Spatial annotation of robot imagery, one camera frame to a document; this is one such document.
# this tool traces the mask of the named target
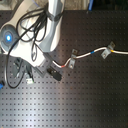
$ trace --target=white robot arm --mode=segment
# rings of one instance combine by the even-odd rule
[[[45,11],[45,16],[47,16],[47,22],[39,30],[37,35],[38,40],[40,40],[42,36],[44,36],[43,40],[35,41],[34,38],[31,39],[34,36],[32,31],[34,27],[32,27],[30,29],[31,31],[27,32],[22,37],[22,39],[18,41],[18,43],[15,45],[15,47],[10,53],[10,55],[13,57],[20,57],[26,60],[33,67],[41,66],[45,61],[43,53],[52,52],[58,45],[60,39],[60,29],[64,3],[65,0],[49,0],[48,9],[42,10],[34,0],[24,0],[16,10],[12,19],[9,22],[5,23],[1,28],[0,44],[5,54],[8,54],[9,49],[13,46],[13,43],[25,32],[25,29],[22,29],[22,27],[28,29],[30,26],[37,22],[37,20],[39,19],[39,15],[28,19],[25,18],[31,16],[31,14],[42,14]],[[21,17],[23,17],[27,13],[28,15],[26,15],[26,17],[24,17],[22,21],[19,22]],[[31,57],[32,47],[33,51],[35,51],[37,54],[35,61],[33,61]]]

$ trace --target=metal bracket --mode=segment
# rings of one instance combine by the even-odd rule
[[[74,69],[75,62],[76,62],[75,58],[77,57],[77,55],[78,55],[78,51],[73,49],[72,55],[71,55],[71,60],[69,62],[69,66],[68,66],[69,68]]]
[[[101,54],[103,59],[106,59],[109,54],[111,54],[111,50],[114,50],[115,44],[113,42],[108,45],[107,49],[104,50],[104,52]]]
[[[47,69],[47,72],[57,81],[61,81],[62,76],[59,72],[57,72],[54,68],[50,67]]]
[[[22,62],[23,60],[21,58],[16,58],[14,61],[13,68],[12,68],[12,75],[14,76],[14,78],[19,76],[19,71],[20,71]]]

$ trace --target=black surface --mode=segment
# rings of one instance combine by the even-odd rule
[[[0,12],[0,15],[1,26],[8,20],[9,12]],[[128,51],[127,11],[65,11],[60,43],[51,55],[64,64],[72,49],[79,50],[81,55],[108,46],[111,41],[116,50]],[[103,60],[101,53],[77,60],[73,70],[54,66],[63,76],[61,82],[49,75],[42,79],[34,73],[36,83],[32,86],[23,80],[15,91],[4,87],[0,90],[1,126],[127,128],[128,56],[111,54]],[[3,56],[0,61],[3,79]],[[28,112],[38,114],[26,115]]]

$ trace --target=connector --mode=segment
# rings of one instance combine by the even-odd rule
[[[75,58],[77,57],[77,55],[78,55],[78,51],[73,49],[72,55],[71,55],[71,60],[69,62],[69,66],[68,66],[69,68],[74,69],[75,62],[76,62]]]
[[[104,50],[104,52],[101,54],[103,59],[106,59],[109,54],[111,54],[111,50],[114,50],[115,44],[113,42],[108,45],[107,49]]]
[[[28,84],[28,85],[34,84],[34,81],[33,81],[32,78],[28,78],[28,79],[26,79],[26,81],[27,81],[27,84]]]

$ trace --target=cable clip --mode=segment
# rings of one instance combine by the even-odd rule
[[[115,48],[115,44],[113,43],[113,41],[110,43],[110,45],[108,45],[108,47],[104,50],[104,52],[101,54],[101,56],[103,57],[103,59],[106,59],[107,56],[109,54],[111,54],[111,52],[114,50]]]
[[[71,55],[71,60],[69,62],[69,66],[68,66],[69,68],[74,69],[75,61],[76,61],[75,58],[77,57],[77,55],[78,55],[78,51],[73,49],[72,55]]]

